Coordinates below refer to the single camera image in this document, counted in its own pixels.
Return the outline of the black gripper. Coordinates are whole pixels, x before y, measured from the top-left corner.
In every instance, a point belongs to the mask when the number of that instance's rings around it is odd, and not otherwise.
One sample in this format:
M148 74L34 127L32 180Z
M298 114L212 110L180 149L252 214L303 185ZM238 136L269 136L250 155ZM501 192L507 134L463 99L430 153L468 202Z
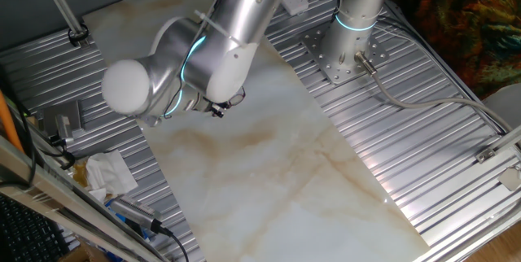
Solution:
M218 103L218 106L213 106L213 102L208 101L206 98L200 98L196 103L194 110L200 112L211 112L212 116L223 118L225 110L232 108L229 102Z

